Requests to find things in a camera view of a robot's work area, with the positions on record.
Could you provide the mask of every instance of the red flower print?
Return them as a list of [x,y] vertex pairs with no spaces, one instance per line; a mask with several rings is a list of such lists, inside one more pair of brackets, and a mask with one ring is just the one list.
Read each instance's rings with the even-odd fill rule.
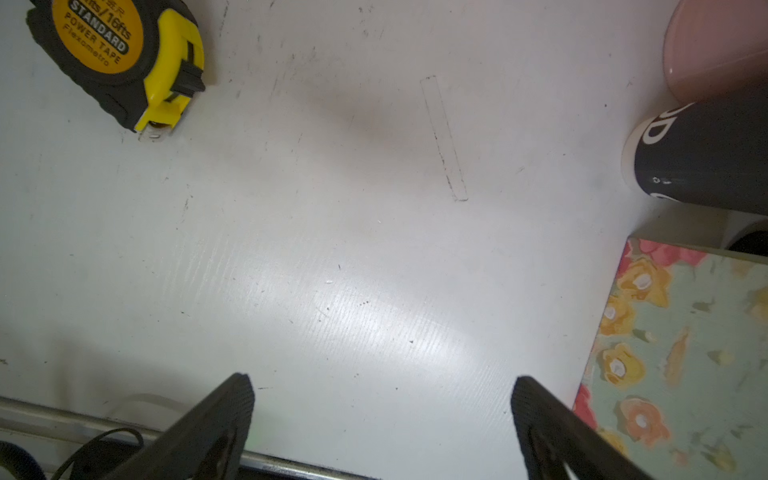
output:
[[681,260],[691,266],[699,266],[707,258],[705,252],[651,242],[650,240],[640,240],[640,251],[648,255],[657,266],[670,266]]
[[589,425],[591,429],[597,430],[598,418],[594,416],[594,412],[592,412],[592,408],[589,406],[590,400],[592,400],[592,394],[589,393],[589,389],[584,384],[579,385],[576,402],[574,402],[574,413],[582,422]]
[[621,262],[619,262],[619,271],[616,272],[616,278],[624,275],[624,272],[627,271],[630,263],[632,263],[632,259],[629,257],[630,253],[632,253],[632,247],[629,244],[629,240],[627,240],[627,242],[624,244],[624,253],[621,254]]

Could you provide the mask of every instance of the pencil mark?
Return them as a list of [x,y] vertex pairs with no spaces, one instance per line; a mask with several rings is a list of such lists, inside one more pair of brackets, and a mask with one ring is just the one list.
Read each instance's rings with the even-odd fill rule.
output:
[[453,200],[457,202],[466,202],[467,187],[464,184],[462,168],[458,164],[456,146],[453,142],[453,133],[448,123],[448,115],[445,113],[445,104],[442,100],[440,87],[435,75],[421,80],[422,93],[427,106],[429,121],[432,123],[432,133],[437,142],[437,151],[445,170],[445,178],[448,180],[448,186],[451,188]]

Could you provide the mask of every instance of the black cable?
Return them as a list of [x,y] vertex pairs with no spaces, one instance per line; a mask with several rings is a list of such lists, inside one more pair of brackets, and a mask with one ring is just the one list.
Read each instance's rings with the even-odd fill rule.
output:
[[66,462],[62,463],[61,467],[59,467],[58,470],[56,470],[56,473],[53,474],[53,476],[51,477],[51,480],[59,480],[59,478],[61,478],[61,476],[64,474],[64,472],[67,471],[67,468],[69,468],[69,465],[72,465],[74,463],[74,461],[78,459],[78,456],[82,455],[82,453],[86,449],[92,448],[93,445],[96,442],[98,442],[99,440],[101,440],[102,438],[104,438],[106,436],[109,436],[109,435],[112,435],[113,433],[118,433],[118,432],[128,432],[128,433],[130,433],[131,435],[136,437],[136,441],[139,444],[139,448],[142,449],[144,447],[144,437],[141,436],[141,433],[138,430],[136,430],[136,429],[132,429],[130,427],[124,427],[124,428],[121,428],[121,429],[114,429],[114,430],[110,430],[109,432],[104,432],[101,435],[95,436],[94,438],[89,440],[88,443],[86,443],[85,445],[80,447],[75,453],[73,453],[69,458],[67,458]]
[[17,480],[45,480],[45,473],[32,455],[22,447],[0,442],[0,468],[5,468]]

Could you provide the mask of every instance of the mint green background pattern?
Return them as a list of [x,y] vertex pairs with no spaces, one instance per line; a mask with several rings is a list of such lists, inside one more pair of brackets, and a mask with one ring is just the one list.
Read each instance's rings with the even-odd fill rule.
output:
[[[620,433],[631,460],[657,479],[768,478],[768,326],[747,313],[750,293],[768,286],[768,266],[755,264],[740,279],[732,273],[733,261],[710,254],[696,268],[687,263],[668,267],[673,276],[669,308],[632,303],[637,312],[634,328],[653,333],[657,342],[647,343],[634,335],[598,334],[596,342],[602,347],[589,359],[584,384],[591,391],[591,408],[601,428],[620,431],[617,404],[627,396],[644,397],[664,414],[672,438],[653,449]],[[706,312],[692,307],[699,302],[714,304]],[[680,386],[671,389],[664,381],[663,367],[685,326],[691,328],[691,335],[683,377]],[[624,391],[604,380],[597,365],[603,349],[621,342],[646,367],[644,379]],[[718,365],[707,356],[716,350],[732,353],[735,360],[729,366]],[[765,360],[762,369],[761,360]],[[738,439],[731,433],[738,425],[752,428],[744,429]],[[703,433],[700,442],[692,436],[696,432]],[[719,470],[705,456],[708,448],[721,442],[737,462],[734,473]],[[687,467],[674,463],[673,449],[689,453]]]

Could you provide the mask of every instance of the scratch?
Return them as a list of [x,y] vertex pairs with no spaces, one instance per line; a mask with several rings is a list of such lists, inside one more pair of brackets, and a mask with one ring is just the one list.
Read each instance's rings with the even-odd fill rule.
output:
[[274,95],[275,95],[275,90],[277,89],[277,80],[278,80],[278,77],[279,77],[279,75],[278,75],[277,77],[275,77],[275,84],[274,84],[274,85],[272,85],[272,91],[270,92],[270,101],[272,101],[272,96],[274,96]]
[[230,9],[230,2],[227,0],[227,4],[224,6],[224,16],[221,18],[221,25],[219,25],[219,38],[221,38],[221,32],[224,30],[224,22],[227,20],[227,12]]

